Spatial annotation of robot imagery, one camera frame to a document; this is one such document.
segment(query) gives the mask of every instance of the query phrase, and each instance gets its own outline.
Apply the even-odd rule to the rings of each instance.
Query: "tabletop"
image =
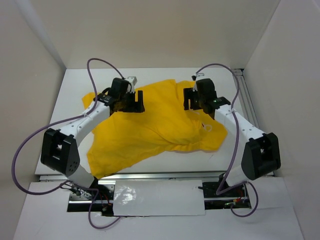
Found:
[[[176,82],[191,81],[191,76],[198,68],[123,68],[120,69],[125,77],[137,77],[136,87],[156,83],[166,79],[175,79]],[[111,86],[112,80],[119,77],[113,69],[92,69],[98,92]],[[232,74],[222,67],[210,67],[203,70],[208,78],[212,79],[218,97],[232,100],[236,94],[236,85]],[[86,69],[67,69],[61,84],[61,88],[54,106],[50,122],[77,116],[84,111],[82,97],[93,92],[93,87]],[[234,104],[235,109],[243,114],[239,99]],[[79,146],[80,164],[90,172],[87,152],[93,143],[94,136],[88,134]],[[232,157],[235,137],[228,133],[222,146],[217,152],[193,151],[163,152],[147,158],[131,167],[125,168],[120,173],[168,173],[168,172],[201,172],[201,171],[225,171]],[[38,161],[35,174],[57,175],[56,171]]]

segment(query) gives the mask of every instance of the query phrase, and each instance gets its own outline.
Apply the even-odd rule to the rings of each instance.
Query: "yellow cloth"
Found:
[[[145,112],[115,112],[92,131],[91,173],[99,179],[164,151],[217,151],[227,135],[224,126],[202,110],[184,110],[184,88],[194,84],[169,79],[138,88]],[[93,98],[83,97],[85,108]]]

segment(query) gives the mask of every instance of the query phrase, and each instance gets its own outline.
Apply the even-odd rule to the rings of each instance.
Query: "robotic arm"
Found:
[[[98,179],[80,165],[78,146],[99,123],[114,112],[142,113],[145,111],[143,92],[137,91],[136,77],[115,78],[111,88],[97,96],[94,111],[89,112],[95,102],[79,118],[60,129],[49,128],[43,137],[41,163],[66,176],[70,181],[85,188],[98,188]]]
[[[239,123],[239,144],[244,146],[240,163],[234,166],[226,178],[231,187],[248,180],[255,180],[280,168],[280,151],[278,138],[274,133],[266,134],[254,127],[243,116],[231,109],[225,97],[217,97],[215,84],[203,73],[198,73],[193,88],[184,89],[184,110],[203,109],[206,114],[223,124],[229,132],[236,134],[236,115]]]

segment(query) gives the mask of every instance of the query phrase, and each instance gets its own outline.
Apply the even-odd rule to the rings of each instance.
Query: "white wall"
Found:
[[[306,240],[320,236],[320,8],[281,0],[245,67],[265,131],[279,137],[282,167]]]
[[[12,157],[26,136],[49,121],[63,71],[13,0],[0,1],[0,36],[0,238],[11,240],[26,197],[13,184]],[[18,159],[24,187],[34,179],[41,138],[30,141]]]
[[[244,68],[279,0],[30,1],[67,68]],[[94,67],[104,64],[94,63]]]

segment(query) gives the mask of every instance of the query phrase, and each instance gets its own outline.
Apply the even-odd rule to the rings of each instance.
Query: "wall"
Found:
[[[316,2],[281,0],[244,71],[260,126],[279,137],[280,174],[306,240],[320,236],[319,43]]]
[[[13,184],[11,162],[19,144],[46,124],[63,71],[33,34],[12,0],[0,1],[0,233],[11,240],[26,195]],[[17,175],[24,187],[34,179],[41,136],[22,151]]]
[[[279,0],[30,1],[67,68],[244,68]],[[93,67],[105,68],[94,63]]]

